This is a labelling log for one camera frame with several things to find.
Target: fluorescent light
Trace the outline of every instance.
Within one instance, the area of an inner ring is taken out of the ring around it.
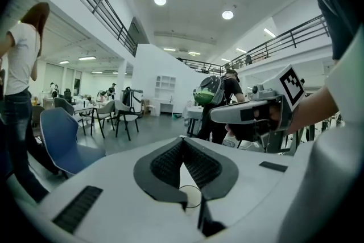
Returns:
[[[167,3],[167,0],[154,0],[155,4],[163,6]]]
[[[267,29],[267,28],[265,28],[264,29],[264,31],[267,33],[267,34],[269,34],[269,35],[271,35],[273,38],[275,38],[276,36],[275,36],[275,34],[273,34],[269,29]]]
[[[224,19],[231,19],[231,18],[233,18],[234,17],[234,14],[233,14],[233,12],[232,11],[230,11],[230,10],[226,10],[226,11],[224,11],[223,13],[222,13],[222,18],[224,18]]]
[[[237,51],[242,52],[242,53],[246,53],[246,51],[244,51],[242,49],[239,49],[239,48],[237,48]]]
[[[89,56],[89,57],[81,57],[79,58],[80,61],[85,61],[85,60],[94,60],[96,59],[96,57],[94,56]]]

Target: woman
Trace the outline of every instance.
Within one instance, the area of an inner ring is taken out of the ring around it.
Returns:
[[[17,180],[37,203],[48,191],[28,166],[27,146],[33,139],[28,83],[30,77],[34,81],[37,79],[37,58],[42,53],[43,30],[48,15],[47,3],[36,4],[0,43],[0,58],[7,53],[9,60],[3,119],[10,159]]]

